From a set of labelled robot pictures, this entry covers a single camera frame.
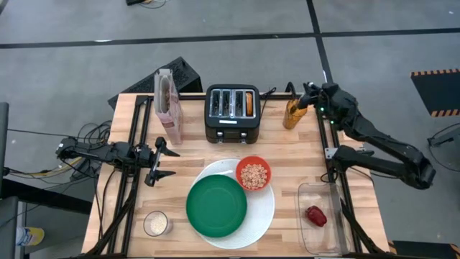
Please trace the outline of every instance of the gray floor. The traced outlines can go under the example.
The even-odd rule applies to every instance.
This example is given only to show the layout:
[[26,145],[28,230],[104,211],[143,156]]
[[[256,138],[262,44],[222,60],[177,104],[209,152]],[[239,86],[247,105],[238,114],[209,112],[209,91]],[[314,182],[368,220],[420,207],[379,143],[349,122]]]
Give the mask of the gray floor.
[[[314,4],[323,32],[460,24],[460,3],[454,0],[346,4],[315,0]],[[9,0],[0,15],[0,43],[312,31],[304,0],[171,0],[158,10],[127,7],[123,0]],[[459,68],[459,34],[335,37],[324,39],[324,44],[333,79],[358,98],[363,115],[428,157],[426,138],[459,121],[458,117],[431,118],[409,78],[411,71]],[[8,49],[0,50],[0,101],[11,105],[11,128],[76,134],[87,122],[111,118],[108,98],[178,56],[201,75],[204,88],[214,83],[250,83],[266,91],[274,86],[282,90],[288,81],[297,86],[304,81],[324,82],[313,38]],[[59,141],[59,137],[10,132],[6,164],[23,171],[53,167]],[[447,163],[459,154],[451,146],[436,152]],[[438,174],[427,191],[375,179],[389,239],[460,245],[456,227],[460,174],[434,166]],[[33,180],[27,183],[48,187]],[[68,193],[91,200],[92,183],[73,186]],[[78,254],[87,218],[47,208],[30,212],[27,218],[54,235],[47,236],[48,245],[59,243],[62,232],[72,232],[74,238],[66,245],[35,252],[32,258]]]

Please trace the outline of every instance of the bottle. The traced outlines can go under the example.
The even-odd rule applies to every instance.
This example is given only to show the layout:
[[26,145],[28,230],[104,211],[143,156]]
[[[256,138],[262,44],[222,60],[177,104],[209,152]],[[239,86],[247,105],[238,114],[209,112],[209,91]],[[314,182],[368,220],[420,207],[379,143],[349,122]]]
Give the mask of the bottle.
[[309,96],[303,95],[300,99],[289,100],[286,104],[285,117],[282,125],[288,129],[293,129],[300,119],[307,113]]
[[17,227],[16,245],[31,246],[38,245],[45,237],[45,231],[39,227]]

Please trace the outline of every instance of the plate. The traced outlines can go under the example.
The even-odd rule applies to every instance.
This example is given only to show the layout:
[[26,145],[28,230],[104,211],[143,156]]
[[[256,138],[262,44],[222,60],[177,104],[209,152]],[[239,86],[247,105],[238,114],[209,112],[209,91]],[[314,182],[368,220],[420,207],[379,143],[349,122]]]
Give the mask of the plate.
[[187,197],[187,217],[195,230],[207,237],[225,237],[242,224],[247,201],[243,188],[223,175],[197,182]]
[[[235,170],[239,159],[216,161],[198,175],[192,186],[206,176],[225,175],[236,180]],[[272,224],[275,214],[275,195],[271,185],[261,191],[244,191],[247,198],[247,212],[239,228],[225,237],[206,237],[199,234],[209,244],[222,249],[239,249],[257,242]]]

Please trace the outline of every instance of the plastic bin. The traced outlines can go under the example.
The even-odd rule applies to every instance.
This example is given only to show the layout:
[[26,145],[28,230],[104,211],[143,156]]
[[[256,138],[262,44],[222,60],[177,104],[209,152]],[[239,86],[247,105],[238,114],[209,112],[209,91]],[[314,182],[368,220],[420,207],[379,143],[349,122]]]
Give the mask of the plastic bin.
[[[344,229],[340,195],[335,183],[302,183],[298,189],[296,207],[300,238],[306,250],[313,255],[345,255],[350,242]],[[305,216],[310,206],[317,206],[327,217],[327,223],[318,227]]]

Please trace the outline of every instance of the black floor stripe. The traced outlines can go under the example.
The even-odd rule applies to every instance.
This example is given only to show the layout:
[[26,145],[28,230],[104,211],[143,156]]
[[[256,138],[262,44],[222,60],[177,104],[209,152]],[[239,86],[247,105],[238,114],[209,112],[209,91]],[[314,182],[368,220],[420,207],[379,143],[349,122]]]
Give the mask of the black floor stripe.
[[270,39],[301,39],[316,37],[361,37],[361,36],[387,36],[387,35],[430,35],[441,33],[460,33],[460,28],[445,29],[404,29],[404,30],[385,30],[385,31],[361,31],[361,32],[322,32],[318,33],[318,20],[313,25],[314,32],[281,32],[281,33],[264,33],[253,35],[215,35],[215,36],[192,36],[192,37],[164,37],[164,38],[146,38],[133,40],[87,40],[75,42],[37,42],[37,43],[2,43],[0,49],[17,49],[17,48],[41,48],[41,47],[85,47],[85,46],[110,46],[110,45],[138,45],[138,44],[155,44],[155,43],[176,43],[176,42],[213,42],[229,40],[270,40]]
[[76,42],[38,42],[38,43],[6,43],[0,44],[0,49],[35,48],[35,47],[82,47],[82,46],[109,46],[109,45],[138,45],[153,43],[177,43],[177,42],[211,42],[229,40],[268,40],[268,39],[299,39],[314,37],[312,32],[293,33],[265,33],[253,35],[217,35],[196,37],[165,37],[134,40],[89,40]]
[[324,47],[323,38],[321,31],[319,29],[318,17],[316,16],[315,7],[313,5],[313,0],[306,0],[308,5],[308,12],[310,13],[311,24],[313,26],[313,31],[316,34],[316,46],[318,47],[319,58],[321,61],[321,67],[323,68],[326,80],[328,82],[333,82],[331,68],[329,67],[329,61],[326,54],[326,49]]
[[390,35],[429,35],[441,33],[460,33],[460,28],[442,29],[395,29],[361,32],[322,32],[322,37],[390,36]]
[[1,13],[3,12],[3,10],[5,9],[6,3],[8,3],[8,0],[3,0],[3,1],[0,3],[0,14],[1,14]]

